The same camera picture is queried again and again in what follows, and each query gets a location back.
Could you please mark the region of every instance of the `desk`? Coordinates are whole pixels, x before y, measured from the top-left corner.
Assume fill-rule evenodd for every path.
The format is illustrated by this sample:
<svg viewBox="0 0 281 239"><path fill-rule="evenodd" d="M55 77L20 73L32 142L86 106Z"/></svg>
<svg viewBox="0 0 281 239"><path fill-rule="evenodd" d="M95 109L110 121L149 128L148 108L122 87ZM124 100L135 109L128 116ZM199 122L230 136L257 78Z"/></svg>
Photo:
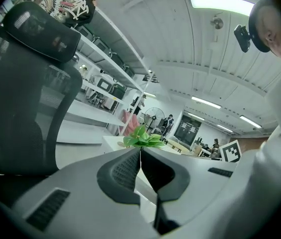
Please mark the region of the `desk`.
<svg viewBox="0 0 281 239"><path fill-rule="evenodd" d="M167 142L172 145L172 149L177 148L178 151L188 151L189 152L189 149L187 149L186 147L182 146L178 142L175 142L175 141L170 140L170 139L167 139Z"/></svg>
<svg viewBox="0 0 281 239"><path fill-rule="evenodd" d="M209 152L208 150L205 150L205 149L201 149L201 151L200 151L200 153L199 153L199 155L198 155L198 157L200 157L201 155L202 155L202 153L206 153L206 154L208 154L209 156L211 155L211 152Z"/></svg>

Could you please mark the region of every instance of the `office chair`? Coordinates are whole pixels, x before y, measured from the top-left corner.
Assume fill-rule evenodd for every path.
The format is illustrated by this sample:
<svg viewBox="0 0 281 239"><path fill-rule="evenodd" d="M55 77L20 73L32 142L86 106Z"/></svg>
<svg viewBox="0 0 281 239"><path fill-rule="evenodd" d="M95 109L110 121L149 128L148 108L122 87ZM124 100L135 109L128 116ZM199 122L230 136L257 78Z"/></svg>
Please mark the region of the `office chair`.
<svg viewBox="0 0 281 239"><path fill-rule="evenodd" d="M0 26L0 197L12 204L58 170L55 146L82 86L72 66L80 34L33 2L12 8Z"/></svg>

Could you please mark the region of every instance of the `fluorescent light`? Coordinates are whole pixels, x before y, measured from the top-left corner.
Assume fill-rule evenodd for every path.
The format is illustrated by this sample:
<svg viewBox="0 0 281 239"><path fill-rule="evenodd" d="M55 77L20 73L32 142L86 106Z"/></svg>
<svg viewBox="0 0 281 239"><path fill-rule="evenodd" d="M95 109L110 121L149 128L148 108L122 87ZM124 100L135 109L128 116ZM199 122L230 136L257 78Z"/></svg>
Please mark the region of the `fluorescent light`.
<svg viewBox="0 0 281 239"><path fill-rule="evenodd" d="M144 94L145 94L145 95L147 95L147 96L153 97L153 98L155 98L155 97L156 97L155 95L150 94L150 93L146 93L146 92L144 92Z"/></svg>
<svg viewBox="0 0 281 239"><path fill-rule="evenodd" d="M201 120L205 120L205 119L203 119L203 118L201 118L201 117L198 117L198 116L196 116L196 115L194 115L194 114L191 114L191 113L188 113L190 116L194 116L194 117L196 117L196 118L199 118L199 119L201 119Z"/></svg>
<svg viewBox="0 0 281 239"><path fill-rule="evenodd" d="M220 108L221 108L221 106L219 106L219 105L216 105L216 104L211 103L211 102L206 101L206 100L202 100L202 99L200 99L200 98L191 97L191 99L192 99L192 100L195 100L195 101L198 101L198 102L201 102L201 103L204 103L204 104L207 104L207 105L209 105L209 106L215 107L215 108L217 108L217 109L220 109Z"/></svg>
<svg viewBox="0 0 281 239"><path fill-rule="evenodd" d="M219 10L229 10L246 16L254 6L254 3L244 0L190 0L194 8L209 8Z"/></svg>
<svg viewBox="0 0 281 239"><path fill-rule="evenodd" d="M262 128L262 126L260 126L259 124L253 122L252 120L246 118L245 116L240 116L240 118L248 123L250 123L251 125L254 125L256 128Z"/></svg>
<svg viewBox="0 0 281 239"><path fill-rule="evenodd" d="M224 130L227 130L227 131L229 131L230 133L233 133L233 131L232 130L230 130L230 129L227 129L226 127L224 127L224 126L221 126L221 125L217 125L218 127L221 127L222 129L224 129Z"/></svg>

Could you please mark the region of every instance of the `standing fan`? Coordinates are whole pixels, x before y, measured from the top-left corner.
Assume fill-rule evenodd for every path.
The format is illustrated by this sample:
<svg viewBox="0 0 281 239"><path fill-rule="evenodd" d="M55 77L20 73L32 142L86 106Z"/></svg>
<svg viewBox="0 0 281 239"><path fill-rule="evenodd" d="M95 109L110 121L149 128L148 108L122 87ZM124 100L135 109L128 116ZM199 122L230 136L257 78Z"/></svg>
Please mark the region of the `standing fan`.
<svg viewBox="0 0 281 239"><path fill-rule="evenodd" d="M160 120L164 118L164 112L161 109L155 107L149 108L144 114L144 122L146 126L148 126L147 129L149 129L150 127L158 127Z"/></svg>

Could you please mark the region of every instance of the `ceiling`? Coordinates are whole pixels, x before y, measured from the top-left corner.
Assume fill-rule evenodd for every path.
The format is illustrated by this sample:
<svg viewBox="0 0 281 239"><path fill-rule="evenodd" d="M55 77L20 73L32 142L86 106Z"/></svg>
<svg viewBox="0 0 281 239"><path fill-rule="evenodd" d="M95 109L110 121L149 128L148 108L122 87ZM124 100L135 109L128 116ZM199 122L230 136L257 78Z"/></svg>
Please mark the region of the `ceiling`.
<svg viewBox="0 0 281 239"><path fill-rule="evenodd" d="M241 51L234 29L248 25L247 16L194 9L190 0L98 0L98 7L155 71L165 94L183 100L186 111L236 135L262 135L278 125L264 97L281 77L281 59L260 53L253 44L248 53ZM224 22L220 30L210 24L216 14ZM253 131L240 115L260 124L262 132Z"/></svg>

